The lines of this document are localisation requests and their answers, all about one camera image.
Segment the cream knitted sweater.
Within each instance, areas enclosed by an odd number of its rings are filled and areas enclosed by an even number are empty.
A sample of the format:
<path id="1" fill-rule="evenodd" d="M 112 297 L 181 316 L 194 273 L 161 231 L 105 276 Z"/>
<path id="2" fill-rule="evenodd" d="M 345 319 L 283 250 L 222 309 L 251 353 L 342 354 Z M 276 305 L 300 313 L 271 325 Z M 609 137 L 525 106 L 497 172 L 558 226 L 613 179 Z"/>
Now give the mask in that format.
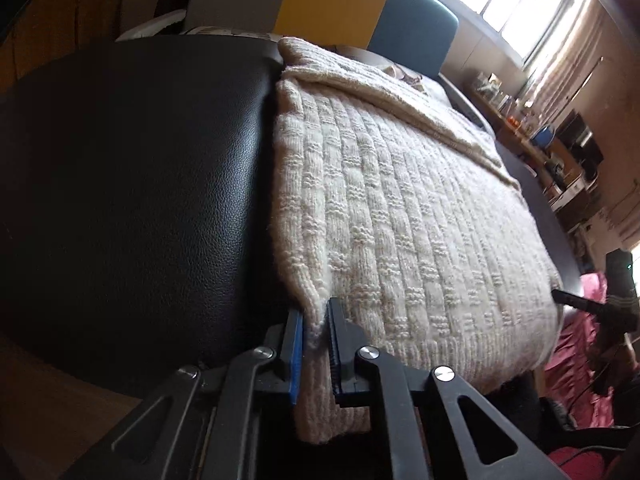
<path id="1" fill-rule="evenodd" d="M 489 392 L 550 359 L 561 278 L 494 138 L 374 66 L 285 37 L 271 235 L 302 308 L 299 437 L 364 431 L 331 390 L 326 304 L 404 364 Z"/>

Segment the pink garment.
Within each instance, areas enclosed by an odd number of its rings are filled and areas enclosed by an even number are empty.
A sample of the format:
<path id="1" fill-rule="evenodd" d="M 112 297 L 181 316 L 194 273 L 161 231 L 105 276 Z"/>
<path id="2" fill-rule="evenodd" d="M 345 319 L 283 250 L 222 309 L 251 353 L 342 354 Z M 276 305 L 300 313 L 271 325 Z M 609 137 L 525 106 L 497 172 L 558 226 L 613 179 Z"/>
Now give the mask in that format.
<path id="1" fill-rule="evenodd" d="M 587 299 L 605 302 L 608 282 Z M 639 359 L 629 339 L 587 312 L 562 329 L 544 372 L 538 446 L 571 479 L 639 477 Z"/>

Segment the cluttered wooden desk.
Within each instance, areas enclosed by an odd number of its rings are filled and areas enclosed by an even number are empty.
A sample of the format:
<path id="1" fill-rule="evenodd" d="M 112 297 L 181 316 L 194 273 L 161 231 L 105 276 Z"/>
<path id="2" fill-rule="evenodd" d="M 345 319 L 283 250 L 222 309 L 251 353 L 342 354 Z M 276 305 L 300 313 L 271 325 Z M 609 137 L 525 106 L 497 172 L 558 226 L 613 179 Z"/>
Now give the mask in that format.
<path id="1" fill-rule="evenodd" d="M 533 171 L 552 210 L 567 229 L 597 214 L 599 152 L 588 146 L 590 131 L 572 113 L 559 127 L 499 87 L 498 78 L 479 73 L 463 92 L 489 122 L 500 145 Z"/>

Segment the black leather mat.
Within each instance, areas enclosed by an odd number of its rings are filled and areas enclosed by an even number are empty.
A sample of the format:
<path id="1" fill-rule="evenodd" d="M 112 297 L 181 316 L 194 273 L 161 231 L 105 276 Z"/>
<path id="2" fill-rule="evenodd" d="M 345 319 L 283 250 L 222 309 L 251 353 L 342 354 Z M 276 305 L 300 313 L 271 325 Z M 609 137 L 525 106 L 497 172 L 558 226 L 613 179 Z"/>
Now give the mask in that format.
<path id="1" fill-rule="evenodd" d="M 1 333 L 84 382 L 143 398 L 184 366 L 260 346 L 290 310 L 273 255 L 284 62 L 260 39 L 175 36 L 78 52 L 1 107 Z M 518 181 L 567 292 L 566 236 Z"/>

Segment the pink curtain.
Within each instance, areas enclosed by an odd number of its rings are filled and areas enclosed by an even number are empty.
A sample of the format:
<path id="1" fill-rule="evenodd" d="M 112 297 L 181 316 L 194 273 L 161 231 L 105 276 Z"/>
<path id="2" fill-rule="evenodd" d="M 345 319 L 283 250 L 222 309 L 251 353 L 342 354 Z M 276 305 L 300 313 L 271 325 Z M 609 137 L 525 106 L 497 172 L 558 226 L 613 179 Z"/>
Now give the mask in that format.
<path id="1" fill-rule="evenodd" d="M 598 0 L 570 0 L 528 66 L 522 97 L 556 124 L 574 110 L 604 161 L 600 206 L 627 246 L 639 243 L 639 46 Z"/>

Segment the white deer print pillow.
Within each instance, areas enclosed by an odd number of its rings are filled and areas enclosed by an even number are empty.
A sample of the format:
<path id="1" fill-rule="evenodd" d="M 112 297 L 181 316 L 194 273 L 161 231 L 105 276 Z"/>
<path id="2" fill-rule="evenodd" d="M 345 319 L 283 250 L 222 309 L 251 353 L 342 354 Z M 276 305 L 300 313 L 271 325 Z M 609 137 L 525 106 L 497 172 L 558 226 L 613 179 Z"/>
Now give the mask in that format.
<path id="1" fill-rule="evenodd" d="M 329 46 L 329 50 L 343 55 L 345 58 L 351 58 L 354 61 L 370 65 L 382 70 L 382 72 L 395 77 L 396 79 L 408 84 L 411 88 L 438 99 L 439 102 L 446 106 L 452 107 L 478 128 L 486 131 L 493 138 L 495 137 L 494 129 L 491 128 L 489 122 L 480 114 L 480 111 L 471 103 L 471 101 L 444 75 L 438 74 L 434 79 L 424 76 L 415 70 L 399 65 L 384 56 L 370 52 L 368 50 L 358 49 L 344 44 L 336 44 Z"/>

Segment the grey yellow blue headboard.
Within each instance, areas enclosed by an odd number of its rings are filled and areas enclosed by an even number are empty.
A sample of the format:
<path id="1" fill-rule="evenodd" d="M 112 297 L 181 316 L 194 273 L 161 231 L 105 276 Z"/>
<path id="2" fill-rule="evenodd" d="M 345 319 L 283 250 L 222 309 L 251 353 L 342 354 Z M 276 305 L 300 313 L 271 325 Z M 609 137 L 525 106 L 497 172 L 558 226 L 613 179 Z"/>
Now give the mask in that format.
<path id="1" fill-rule="evenodd" d="M 190 0 L 186 26 L 346 44 L 434 77 L 459 20 L 438 0 Z"/>

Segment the white patterned triangle pillow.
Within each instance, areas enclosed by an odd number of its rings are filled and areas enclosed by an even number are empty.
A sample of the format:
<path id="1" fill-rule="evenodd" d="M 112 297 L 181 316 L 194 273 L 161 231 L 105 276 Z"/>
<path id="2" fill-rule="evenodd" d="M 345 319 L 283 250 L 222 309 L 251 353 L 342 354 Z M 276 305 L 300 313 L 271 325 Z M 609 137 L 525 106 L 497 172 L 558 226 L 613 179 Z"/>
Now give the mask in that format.
<path id="1" fill-rule="evenodd" d="M 280 35 L 272 32 L 244 32 L 244 30 L 223 28 L 216 26 L 196 26 L 186 28 L 186 10 L 172 11 L 152 18 L 134 28 L 123 32 L 117 42 L 151 38 L 155 36 L 221 36 L 261 39 L 277 44 L 281 40 Z"/>

